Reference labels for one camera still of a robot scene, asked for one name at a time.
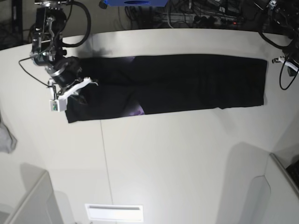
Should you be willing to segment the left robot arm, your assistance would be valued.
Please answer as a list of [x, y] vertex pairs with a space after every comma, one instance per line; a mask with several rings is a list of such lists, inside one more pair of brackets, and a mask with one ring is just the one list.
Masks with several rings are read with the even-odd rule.
[[[299, 75], [299, 3], [277, 2], [259, 14], [258, 33], [263, 36], [264, 21], [271, 17], [292, 36], [287, 46], [281, 47], [283, 57], [276, 58], [291, 77]], [[91, 57], [83, 59], [83, 74], [104, 84], [142, 86], [162, 81], [184, 80], [192, 86], [251, 87], [265, 84], [267, 62], [261, 59], [209, 55], [172, 54], [159, 56]]]

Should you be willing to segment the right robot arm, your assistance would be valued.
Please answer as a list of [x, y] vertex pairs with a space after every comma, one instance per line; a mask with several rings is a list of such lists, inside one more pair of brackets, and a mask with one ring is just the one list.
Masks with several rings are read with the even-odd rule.
[[[67, 104], [69, 97], [84, 102], [80, 90], [90, 84], [91, 79], [81, 76], [80, 59], [67, 57], [66, 48], [79, 47], [88, 39], [91, 31], [90, 13], [83, 3], [74, 0], [36, 0], [35, 4], [40, 7], [36, 11], [30, 57], [35, 65], [44, 67], [50, 75], [48, 87], [53, 96], [50, 101], [52, 107], [55, 111], [60, 110], [63, 104]], [[63, 5], [78, 6], [86, 15], [85, 35], [76, 44], [63, 42], [62, 31], [69, 20], [62, 9]]]

